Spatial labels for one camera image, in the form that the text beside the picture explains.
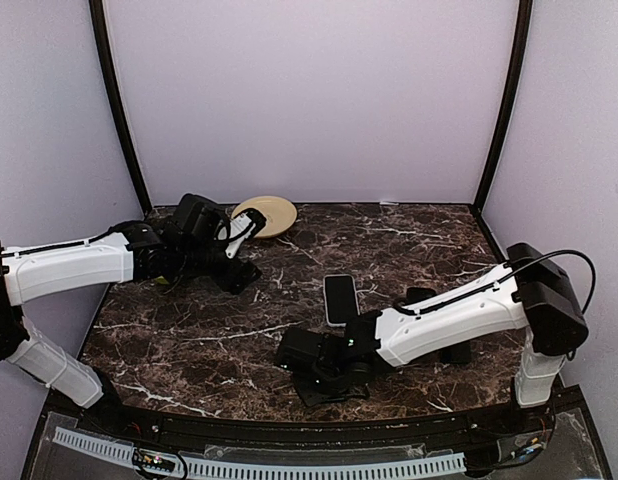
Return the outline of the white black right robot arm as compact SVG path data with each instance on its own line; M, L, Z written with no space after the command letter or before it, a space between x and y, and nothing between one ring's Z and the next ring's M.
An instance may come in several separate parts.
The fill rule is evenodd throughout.
M522 330L525 343L512 384L513 401L499 413L510 434L523 432L546 404L565 362L589 336L585 313L555 252L527 243L478 279L448 292L413 287L383 310L347 319L341 336L297 327L283 335L274 357L291 374L308 405L348 399L380 374L432 352L465 347L475 338Z

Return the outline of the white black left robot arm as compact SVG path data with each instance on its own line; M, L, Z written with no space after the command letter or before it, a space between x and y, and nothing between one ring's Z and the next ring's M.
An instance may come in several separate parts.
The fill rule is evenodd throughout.
M45 335L28 304L113 284L197 277L237 295L261 274L240 259L240 247L265 225L256 209L230 218L212 200L188 193L158 226L130 220L92 237L29 247L0 241L0 361L90 411L109 436L123 435L130 415L107 375Z

